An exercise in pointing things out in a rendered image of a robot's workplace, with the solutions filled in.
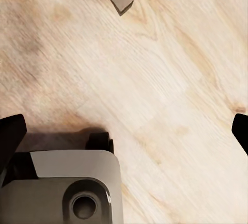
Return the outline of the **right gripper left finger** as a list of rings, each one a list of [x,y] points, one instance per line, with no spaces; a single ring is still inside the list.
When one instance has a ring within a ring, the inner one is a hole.
[[[26,123],[22,114],[0,119],[0,175],[26,133]]]

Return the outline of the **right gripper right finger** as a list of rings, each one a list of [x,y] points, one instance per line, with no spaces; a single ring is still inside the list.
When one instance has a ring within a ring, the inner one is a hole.
[[[248,155],[248,116],[236,114],[231,131]]]

